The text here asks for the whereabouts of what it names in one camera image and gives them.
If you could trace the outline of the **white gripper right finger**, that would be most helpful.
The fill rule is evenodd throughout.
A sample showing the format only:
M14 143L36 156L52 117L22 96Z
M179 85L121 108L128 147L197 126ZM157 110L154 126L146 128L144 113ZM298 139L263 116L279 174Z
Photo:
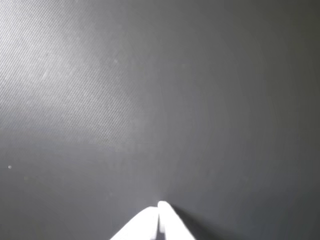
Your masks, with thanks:
M166 201L157 204L159 212L159 230L166 240L196 240L174 208Z

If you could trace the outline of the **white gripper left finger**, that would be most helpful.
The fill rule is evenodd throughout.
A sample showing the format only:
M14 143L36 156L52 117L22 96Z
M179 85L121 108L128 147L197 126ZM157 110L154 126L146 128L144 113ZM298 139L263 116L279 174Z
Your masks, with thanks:
M110 240L155 240L158 222L158 208L149 206L137 213Z

